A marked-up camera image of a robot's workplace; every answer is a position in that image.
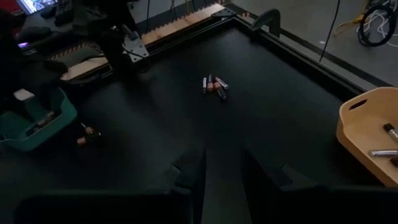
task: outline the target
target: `teal bin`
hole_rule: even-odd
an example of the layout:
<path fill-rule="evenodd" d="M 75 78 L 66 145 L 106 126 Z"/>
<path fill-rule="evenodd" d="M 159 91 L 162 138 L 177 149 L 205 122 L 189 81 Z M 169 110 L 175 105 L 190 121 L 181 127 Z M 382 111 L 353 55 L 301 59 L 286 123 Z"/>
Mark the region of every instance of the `teal bin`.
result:
<path fill-rule="evenodd" d="M 27 111 L 36 122 L 47 117 L 49 111 L 41 106 L 36 97 L 29 98 L 24 103 Z M 0 141 L 0 146 L 29 152 L 57 134 L 77 116 L 75 107 L 60 88 L 54 90 L 51 94 L 51 110 L 60 111 L 60 115 L 30 136 L 26 132 L 32 129 L 35 123 L 31 123 L 13 112 L 5 112 L 0 116 L 0 133 L 4 137 L 4 140 Z"/>

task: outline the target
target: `black table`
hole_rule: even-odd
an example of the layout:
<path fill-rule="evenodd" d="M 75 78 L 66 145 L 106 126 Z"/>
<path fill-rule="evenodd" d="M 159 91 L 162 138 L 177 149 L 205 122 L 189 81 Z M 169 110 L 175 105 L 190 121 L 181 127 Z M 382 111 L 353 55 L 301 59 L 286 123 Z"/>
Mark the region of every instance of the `black table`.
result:
<path fill-rule="evenodd" d="M 340 105 L 362 90 L 235 17 L 165 41 L 148 47 L 152 66 L 140 84 L 109 79 L 76 106 L 103 133 L 102 159 L 78 166 L 59 139 L 32 155 L 2 153 L 0 220 L 41 190 L 147 188 L 199 144 L 208 158 L 204 223 L 250 219 L 242 145 L 321 184 L 380 185 L 335 137 Z M 202 93 L 210 73 L 229 84 L 226 103 Z"/>

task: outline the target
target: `wooden tray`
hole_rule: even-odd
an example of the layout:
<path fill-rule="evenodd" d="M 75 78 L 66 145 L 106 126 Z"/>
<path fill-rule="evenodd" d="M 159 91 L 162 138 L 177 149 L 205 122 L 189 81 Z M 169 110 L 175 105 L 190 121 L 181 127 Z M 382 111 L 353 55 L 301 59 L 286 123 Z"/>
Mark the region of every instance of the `wooden tray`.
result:
<path fill-rule="evenodd" d="M 398 187 L 398 169 L 389 158 L 371 157 L 370 150 L 398 149 L 383 125 L 398 128 L 398 88 L 382 87 L 347 101 L 340 107 L 339 142 L 387 187 Z"/>

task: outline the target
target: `screen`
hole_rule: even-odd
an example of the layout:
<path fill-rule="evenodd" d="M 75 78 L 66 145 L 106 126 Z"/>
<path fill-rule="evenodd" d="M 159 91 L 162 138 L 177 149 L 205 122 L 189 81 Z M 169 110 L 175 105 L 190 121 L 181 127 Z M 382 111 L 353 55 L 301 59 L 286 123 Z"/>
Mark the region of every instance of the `screen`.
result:
<path fill-rule="evenodd" d="M 27 15 L 35 13 L 44 9 L 46 6 L 51 6 L 58 2 L 58 0 L 17 0 L 18 4 Z"/>

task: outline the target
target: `black tabletop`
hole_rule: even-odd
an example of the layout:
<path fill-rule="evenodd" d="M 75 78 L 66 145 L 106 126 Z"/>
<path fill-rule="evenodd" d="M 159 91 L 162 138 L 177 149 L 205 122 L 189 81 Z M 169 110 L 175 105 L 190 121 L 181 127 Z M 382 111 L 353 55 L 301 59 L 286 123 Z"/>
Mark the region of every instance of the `black tabletop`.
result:
<path fill-rule="evenodd" d="M 202 93 L 203 77 L 229 84 L 228 101 Z M 207 150 L 204 223 L 247 223 L 240 149 L 288 164 L 328 185 L 379 184 L 335 138 L 341 100 L 229 30 L 168 55 L 135 81 L 109 80 L 76 107 L 104 136 L 104 157 L 78 166 L 61 141 L 40 153 L 0 157 L 0 220 L 46 189 L 144 189 L 182 152 Z"/>

